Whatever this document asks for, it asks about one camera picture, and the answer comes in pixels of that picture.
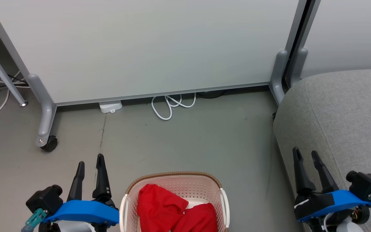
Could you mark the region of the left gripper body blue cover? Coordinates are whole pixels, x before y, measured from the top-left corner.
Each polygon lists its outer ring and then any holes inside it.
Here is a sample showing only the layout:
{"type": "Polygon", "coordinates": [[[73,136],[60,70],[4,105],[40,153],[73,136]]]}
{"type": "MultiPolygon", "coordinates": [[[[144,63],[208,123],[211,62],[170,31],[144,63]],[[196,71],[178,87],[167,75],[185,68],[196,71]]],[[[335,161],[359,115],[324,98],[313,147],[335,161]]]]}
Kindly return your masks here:
{"type": "Polygon", "coordinates": [[[119,224],[119,210],[97,201],[72,200],[62,204],[55,214],[42,220],[43,223],[76,221],[90,224],[95,232],[106,232],[119,224]]]}

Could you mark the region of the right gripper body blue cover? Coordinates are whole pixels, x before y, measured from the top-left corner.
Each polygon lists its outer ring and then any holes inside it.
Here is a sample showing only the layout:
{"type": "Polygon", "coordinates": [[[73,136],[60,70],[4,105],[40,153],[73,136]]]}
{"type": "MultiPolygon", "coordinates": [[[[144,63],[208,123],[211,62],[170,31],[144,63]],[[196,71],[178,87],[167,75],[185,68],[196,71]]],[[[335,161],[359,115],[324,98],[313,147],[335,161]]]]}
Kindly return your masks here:
{"type": "Polygon", "coordinates": [[[294,206],[294,214],[299,222],[360,205],[371,207],[369,201],[361,200],[351,191],[344,189],[325,194],[317,194],[311,189],[301,189],[298,192],[298,197],[303,200],[294,206]]]}

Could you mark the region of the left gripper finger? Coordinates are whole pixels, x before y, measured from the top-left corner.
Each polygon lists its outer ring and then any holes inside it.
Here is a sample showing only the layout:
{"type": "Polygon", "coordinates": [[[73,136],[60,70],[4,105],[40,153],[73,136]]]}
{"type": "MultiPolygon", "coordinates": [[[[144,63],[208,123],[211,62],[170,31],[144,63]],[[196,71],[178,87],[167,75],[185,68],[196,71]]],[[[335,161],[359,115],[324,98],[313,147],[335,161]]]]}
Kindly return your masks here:
{"type": "Polygon", "coordinates": [[[96,187],[92,193],[94,201],[102,204],[113,204],[112,193],[109,186],[109,176],[106,169],[105,158],[103,154],[97,156],[97,181],[96,187]]]}
{"type": "Polygon", "coordinates": [[[82,183],[84,181],[84,162],[78,163],[76,174],[73,178],[67,201],[79,200],[82,198],[82,183]]]}

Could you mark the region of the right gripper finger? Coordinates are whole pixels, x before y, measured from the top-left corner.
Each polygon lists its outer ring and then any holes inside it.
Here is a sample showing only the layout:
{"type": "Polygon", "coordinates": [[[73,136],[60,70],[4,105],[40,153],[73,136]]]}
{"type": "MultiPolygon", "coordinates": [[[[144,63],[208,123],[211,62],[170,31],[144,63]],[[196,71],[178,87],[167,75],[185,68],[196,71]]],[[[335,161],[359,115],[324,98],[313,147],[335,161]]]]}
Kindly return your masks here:
{"type": "Polygon", "coordinates": [[[318,171],[320,182],[321,182],[321,193],[326,194],[333,191],[339,190],[339,187],[334,181],[331,173],[327,169],[326,165],[321,160],[320,156],[318,155],[317,151],[311,152],[311,157],[313,160],[313,164],[315,169],[318,171]]]}
{"type": "Polygon", "coordinates": [[[316,187],[310,181],[303,165],[303,156],[298,147],[293,148],[293,169],[295,174],[296,192],[298,195],[306,196],[315,191],[316,187]]]}

